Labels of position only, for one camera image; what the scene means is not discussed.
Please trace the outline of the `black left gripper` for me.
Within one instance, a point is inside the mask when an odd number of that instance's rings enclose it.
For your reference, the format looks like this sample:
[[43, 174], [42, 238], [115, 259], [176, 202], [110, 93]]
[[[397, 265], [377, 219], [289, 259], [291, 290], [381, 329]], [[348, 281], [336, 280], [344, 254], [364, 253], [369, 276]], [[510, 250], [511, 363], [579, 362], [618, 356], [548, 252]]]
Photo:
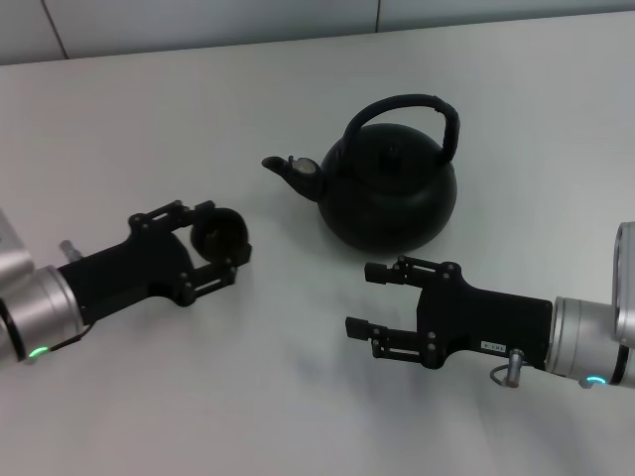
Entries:
[[93, 324], [147, 298], [167, 298], [185, 307], [198, 298], [235, 284], [238, 269], [251, 258], [252, 246], [214, 250], [207, 264], [194, 268], [174, 234], [195, 230], [216, 209], [213, 201], [194, 207], [175, 200], [129, 218], [128, 238], [108, 249], [59, 268], [80, 310], [83, 323]]

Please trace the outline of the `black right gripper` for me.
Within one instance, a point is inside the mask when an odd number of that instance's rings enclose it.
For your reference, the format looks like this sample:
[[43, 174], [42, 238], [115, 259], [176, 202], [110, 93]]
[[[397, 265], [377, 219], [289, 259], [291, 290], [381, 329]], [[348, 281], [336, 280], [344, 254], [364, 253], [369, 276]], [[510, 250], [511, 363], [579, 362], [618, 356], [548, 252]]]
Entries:
[[368, 283], [422, 290], [417, 332], [350, 316], [345, 319], [346, 335], [369, 341], [374, 358], [421, 362], [437, 370], [459, 351], [506, 358], [518, 349], [530, 366], [546, 369], [552, 302], [481, 290], [463, 278], [457, 263], [434, 263], [409, 256], [399, 256], [391, 266], [366, 263], [364, 277]]

